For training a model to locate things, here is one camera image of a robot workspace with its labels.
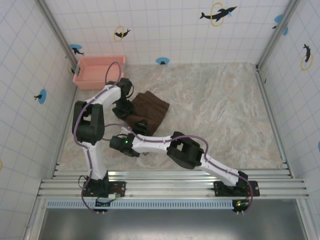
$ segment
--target white tile wall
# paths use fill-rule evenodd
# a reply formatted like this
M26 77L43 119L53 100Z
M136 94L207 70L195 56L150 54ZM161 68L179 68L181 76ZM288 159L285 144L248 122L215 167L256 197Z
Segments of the white tile wall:
M50 174L74 89L67 65L34 0L0 1L0 239L22 239Z
M221 26L199 19L213 0L50 0L47 4L70 44L86 56L124 54L130 64L250 62L256 64L289 0L222 0L237 7ZM130 30L115 42L118 26Z
M288 34L281 37L263 71L267 78L267 93L283 138L291 170L296 177L305 178L315 206L312 214L317 215L315 219L319 219L319 1L301 1L288 28ZM302 58L306 54L306 49L303 49L304 44L311 48L313 55L313 64L308 70L301 69Z

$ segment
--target yellow ring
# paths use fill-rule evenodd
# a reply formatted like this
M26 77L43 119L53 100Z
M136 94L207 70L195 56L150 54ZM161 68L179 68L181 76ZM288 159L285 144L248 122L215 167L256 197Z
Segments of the yellow ring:
M307 68L304 68L304 67L303 67L303 65L304 65L304 60L307 58L307 56L303 56L303 58L302 58L302 60L301 60L301 65L300 65L302 71L308 70L308 69L311 67L311 65L314 63L314 56L312 55L312 53L310 53L310 56L311 56L311 63L310 63L310 65L309 65Z
M67 67L67 68L68 68L68 73L69 73L69 74L72 74L70 63L68 63L68 67Z
M122 29L122 36L121 36L120 40L116 40L116 32L117 32L118 29ZM125 28L124 28L124 26L118 26L118 27L114 30L113 39L114 39L116 42L120 42L120 41L124 38L124 34L125 34Z
M211 25L212 25L212 26L214 26L214 27L219 27L221 24L224 23L225 17L222 18L221 23L219 23L219 24L214 24L214 22L212 21L212 11L214 10L214 7L215 7L216 5L220 5L221 7L224 6L221 2L216 2L215 4L213 4L213 5L212 5L212 8L211 8L211 12L210 12L210 20L211 20Z

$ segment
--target plastic basket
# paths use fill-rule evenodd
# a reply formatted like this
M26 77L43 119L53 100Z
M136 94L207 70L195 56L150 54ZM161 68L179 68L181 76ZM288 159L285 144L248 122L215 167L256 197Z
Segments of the plastic basket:
M81 90L101 90L105 87L106 71L112 62L118 62L121 66L121 77L124 76L123 69L126 57L118 56L84 56L78 62L80 71L73 76L73 82ZM119 68L114 64L108 73L108 81L116 81L119 76Z

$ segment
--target folded cloth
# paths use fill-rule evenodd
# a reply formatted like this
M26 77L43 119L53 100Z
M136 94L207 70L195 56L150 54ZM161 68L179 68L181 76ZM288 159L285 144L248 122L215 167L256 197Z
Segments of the folded cloth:
M156 97L152 92L138 93L132 100L134 111L124 120L131 128L140 122L147 123L146 135L152 136L164 120L170 104Z

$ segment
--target purple cable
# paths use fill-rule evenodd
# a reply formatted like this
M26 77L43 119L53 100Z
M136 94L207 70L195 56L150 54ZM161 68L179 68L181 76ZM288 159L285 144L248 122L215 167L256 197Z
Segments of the purple cable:
M249 183L249 181L248 181L247 179L245 179L243 176L240 176L240 175L235 174L235 173L233 173L233 172L229 172L228 170L226 170L226 169L224 169L224 168L222 168L222 167L214 164L212 161L208 160L208 158L207 158L207 153L208 153L208 150L209 150L209 144L208 144L207 140L205 140L203 137L196 136L196 135L182 135L182 136L177 136L177 137L174 137L174 138L172 138L172 139L165 140L165 141L163 141L163 140L147 140L147 139L143 139L143 138L139 137L129 126L127 126L127 125L125 125L125 124L121 124L121 123L110 123L110 124L105 125L104 127L106 128L106 127L109 127L109 126L120 126L120 127L124 127L124 128L126 128L127 130L129 130L137 139L139 139L140 141L143 141L143 142L147 142L147 143L159 143L159 144L160 144L160 143L163 143L163 142L165 142L165 143L170 143L170 142L176 141L176 140L178 140L178 139L185 139L185 138L194 138L194 139L199 139L199 140L203 141L203 142L205 143L204 159L205 159L209 164L211 164L211 165L214 166L215 168L217 168L217 169L219 169L219 170L221 170L221 171L223 171L223 172L225 172L225 173L227 173L227 174L231 174L231 175L233 175L233 176L235 176L235 177L238 177L238 178L244 180L244 181L248 184L249 189L250 189L250 193L251 193L251 199L250 199L249 205L248 205L247 209L244 211L244 213L246 213L246 212L251 208L251 205L252 205L252 203L253 203L253 201L254 201L254 196L253 196L253 192L254 192L254 191L253 191L252 186L251 186L251 184Z
M89 107L90 104L92 104L98 97L100 97L102 94L104 94L106 91L108 91L109 89L112 89L115 85L117 85L117 83L119 83L120 79L121 79L121 66L120 64L117 62L117 61L114 61L112 62L108 69L106 70L106 73L105 73L105 77L104 77L104 82L107 83L107 76L108 76L108 73L109 73L109 70L111 68L111 66L113 64L117 64L118 67L119 67L119 76L118 76L118 79L117 81L109 88L106 88L105 90L101 91L100 93L98 93L94 99L92 99L91 101L89 101L85 106L84 108L82 108L76 122L75 122L75 125L74 125L74 129L73 129L73 140L74 142L79 145L80 147L83 147L86 149L86 154L88 156L88 161L89 161L89 166L90 166L90 174L89 174L89 177L88 179L86 180L86 182L84 183L83 187L82 187L82 190L81 190L81 199L82 199L82 202L83 204L86 206L87 209L89 209L90 211L92 211L93 213L96 213L98 214L97 211L93 210L90 206L88 206L88 204L86 203L85 199L84 199L84 190L85 188L88 186L90 180L91 180L91 177L92 177L92 159L91 159L91 156L90 156L90 153L89 153L89 148L84 145L84 144L81 144L78 139L77 139L77 130L78 130L78 126L79 126L79 123L80 123L80 120L81 120L81 117L83 116L84 112L87 110L87 108Z

